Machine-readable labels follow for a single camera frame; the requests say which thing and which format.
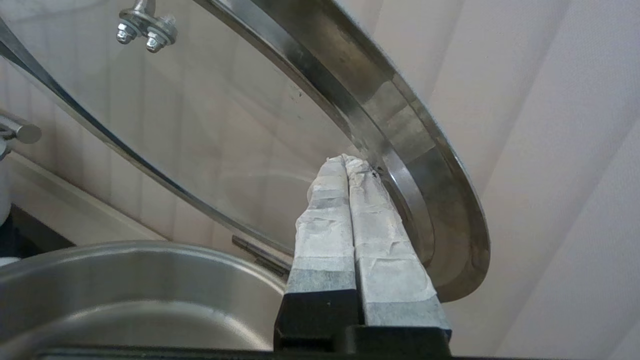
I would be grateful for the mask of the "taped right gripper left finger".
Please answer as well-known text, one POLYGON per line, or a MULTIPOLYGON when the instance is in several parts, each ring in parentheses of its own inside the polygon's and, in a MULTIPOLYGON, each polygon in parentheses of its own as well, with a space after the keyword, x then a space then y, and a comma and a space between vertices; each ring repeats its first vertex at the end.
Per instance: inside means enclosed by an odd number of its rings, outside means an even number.
POLYGON ((358 324, 345 157, 326 160, 295 223, 294 260, 274 324, 274 350, 331 351, 358 324))

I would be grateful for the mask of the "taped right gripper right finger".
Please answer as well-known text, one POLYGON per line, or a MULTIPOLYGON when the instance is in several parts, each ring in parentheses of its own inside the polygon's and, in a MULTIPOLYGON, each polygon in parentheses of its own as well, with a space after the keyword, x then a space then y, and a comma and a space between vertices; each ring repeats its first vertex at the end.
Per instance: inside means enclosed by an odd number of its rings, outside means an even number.
POLYGON ((449 342, 451 325, 437 290, 380 176, 352 155, 345 157, 345 170, 365 325, 432 328, 449 342))

